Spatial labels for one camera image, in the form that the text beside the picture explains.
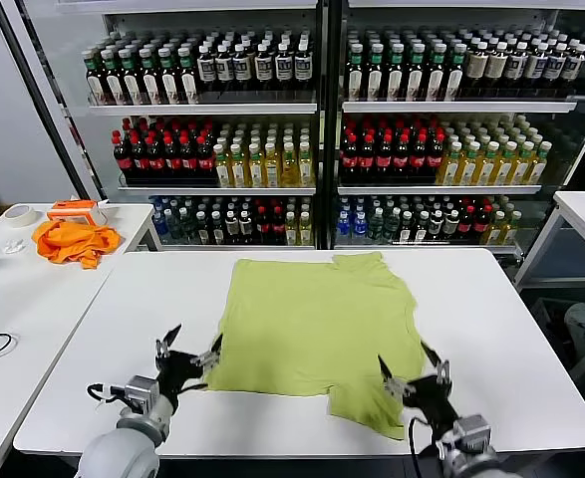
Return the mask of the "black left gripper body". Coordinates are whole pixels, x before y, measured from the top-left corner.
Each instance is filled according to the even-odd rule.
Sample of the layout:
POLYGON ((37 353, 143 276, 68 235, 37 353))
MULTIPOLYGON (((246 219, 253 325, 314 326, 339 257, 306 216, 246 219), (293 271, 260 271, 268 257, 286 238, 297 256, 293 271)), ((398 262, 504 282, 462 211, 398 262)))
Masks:
POLYGON ((197 356, 178 351, 158 352, 155 357, 159 393, 168 400, 173 411, 178 409, 181 394, 207 388, 205 382, 185 386, 188 380, 203 377, 203 367, 192 363, 193 359, 197 356))

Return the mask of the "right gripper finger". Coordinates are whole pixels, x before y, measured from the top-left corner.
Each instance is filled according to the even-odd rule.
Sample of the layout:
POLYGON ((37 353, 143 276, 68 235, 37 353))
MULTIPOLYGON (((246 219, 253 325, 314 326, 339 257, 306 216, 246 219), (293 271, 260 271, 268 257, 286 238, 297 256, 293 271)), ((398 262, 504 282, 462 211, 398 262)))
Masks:
POLYGON ((406 394, 407 384, 399 378, 394 378, 389 367, 387 366, 387 364, 380 355, 377 355, 377 358, 385 390, 394 399, 402 399, 406 394))
POLYGON ((425 352, 427 358, 430 360, 432 366, 436 370, 437 383, 448 384, 450 383, 450 366, 447 359, 442 359, 438 353, 431 349, 424 341, 421 341, 421 346, 425 352))

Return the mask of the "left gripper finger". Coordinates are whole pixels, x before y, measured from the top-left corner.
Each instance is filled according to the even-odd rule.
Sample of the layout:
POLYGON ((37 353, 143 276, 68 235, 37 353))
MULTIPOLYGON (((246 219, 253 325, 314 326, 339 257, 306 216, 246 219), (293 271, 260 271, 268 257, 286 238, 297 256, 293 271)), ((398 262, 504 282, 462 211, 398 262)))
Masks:
POLYGON ((212 370, 216 367, 220 360, 221 346, 222 346, 223 334, 220 334, 210 350, 204 354, 197 356, 191 360, 191 363, 199 367, 201 370, 212 370))
POLYGON ((168 330, 162 339, 157 339, 155 341, 157 359, 167 359, 169 357, 170 346, 173 344, 180 330, 181 325, 178 325, 175 328, 168 330))

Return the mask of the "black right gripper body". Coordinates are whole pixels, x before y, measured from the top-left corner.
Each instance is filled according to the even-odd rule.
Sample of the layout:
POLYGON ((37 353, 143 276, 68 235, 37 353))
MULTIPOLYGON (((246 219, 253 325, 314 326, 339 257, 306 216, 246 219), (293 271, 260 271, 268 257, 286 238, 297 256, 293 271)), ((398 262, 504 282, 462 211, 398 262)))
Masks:
POLYGON ((441 439, 458 419, 449 402, 452 383, 445 375, 427 375, 404 385, 403 404, 420 410, 433 432, 433 439, 441 439))

